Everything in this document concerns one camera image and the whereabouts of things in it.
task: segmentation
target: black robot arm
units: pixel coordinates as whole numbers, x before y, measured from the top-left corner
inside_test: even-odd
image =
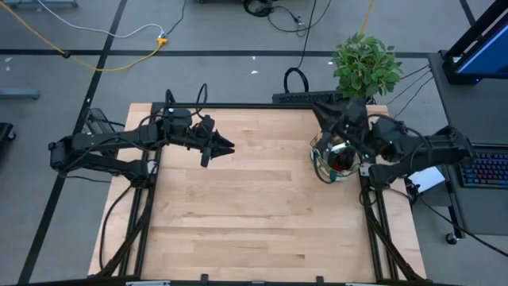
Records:
[[[213,132],[215,121],[206,115],[192,126],[192,113],[186,109],[166,108],[155,122],[137,129],[116,133],[85,134],[50,143],[50,165],[58,172],[67,173],[87,168],[114,175],[123,175],[134,187],[146,187],[150,167],[145,160],[125,162],[114,157],[90,153],[111,149],[137,147],[156,150],[162,145],[180,145],[202,153],[201,166],[207,167],[210,159],[234,153],[234,144]]]
[[[366,106],[354,101],[334,105],[316,102],[314,114],[323,132],[318,148],[325,148],[331,137],[339,136],[363,159],[380,155],[392,163],[364,164],[371,185],[376,189],[389,187],[399,176],[439,164],[455,164],[474,156],[469,140],[450,126],[423,137],[393,118],[368,116]],[[369,117],[379,119],[371,124]]]

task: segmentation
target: wooden tabletop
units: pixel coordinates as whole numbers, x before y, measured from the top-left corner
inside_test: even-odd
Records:
[[[150,109],[151,104],[131,105],[125,129],[135,129]],[[369,106],[368,111],[387,114],[385,106]],[[306,282],[323,276],[327,282],[375,282],[365,213],[358,201],[359,178],[326,185],[316,177],[309,142],[318,123],[311,110],[203,113],[215,119],[236,152],[201,168],[196,150],[163,149],[142,279],[199,280],[208,273],[211,280]],[[140,155],[124,149],[118,158]],[[105,212],[128,185],[123,177],[113,178]],[[406,191],[400,180],[392,188]],[[125,238],[133,193],[110,216],[106,260]],[[387,191],[383,195],[392,241],[425,276],[407,199]],[[98,242],[90,273],[99,270]],[[132,253],[136,251],[135,242]]]

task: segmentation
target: computer monitor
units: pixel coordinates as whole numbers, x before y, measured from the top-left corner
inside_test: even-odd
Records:
[[[498,20],[506,9],[508,1],[494,2],[446,52],[443,68],[450,83],[476,84],[481,79],[508,79],[508,14]]]

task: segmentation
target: white cable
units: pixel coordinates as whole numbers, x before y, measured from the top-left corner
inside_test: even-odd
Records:
[[[139,29],[135,30],[134,32],[132,33],[128,33],[127,35],[124,35],[124,36],[118,36],[118,35],[115,35],[115,34],[112,34],[108,31],[105,31],[105,30],[101,30],[101,29],[92,29],[92,28],[87,28],[87,27],[81,27],[81,26],[78,26],[78,25],[73,25],[71,23],[69,23],[68,21],[65,21],[62,17],[58,16],[57,14],[55,14],[55,12],[51,11],[41,0],[37,0],[39,2],[39,4],[41,4],[50,14],[52,14],[53,16],[55,16],[56,18],[58,18],[60,21],[62,21],[63,23],[71,26],[72,28],[76,28],[76,29],[84,29],[86,31],[92,31],[92,32],[100,32],[100,33],[106,33],[110,36],[113,36],[113,37],[117,37],[117,38],[126,38],[126,37],[130,37],[132,36],[133,34],[141,31],[142,29],[146,28],[146,27],[150,27],[150,26],[153,26],[153,27],[159,27],[160,29],[160,37],[162,37],[164,35],[164,29],[162,29],[162,27],[160,25],[157,25],[157,24],[147,24],[147,25],[144,25],[142,27],[140,27]]]

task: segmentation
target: potted plant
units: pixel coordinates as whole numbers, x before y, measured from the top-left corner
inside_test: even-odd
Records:
[[[394,90],[402,73],[402,62],[395,61],[394,46],[386,47],[373,36],[355,33],[344,44],[337,46],[332,62],[337,66],[333,73],[339,77],[337,88],[345,98],[364,99],[375,103],[374,95],[386,95]]]

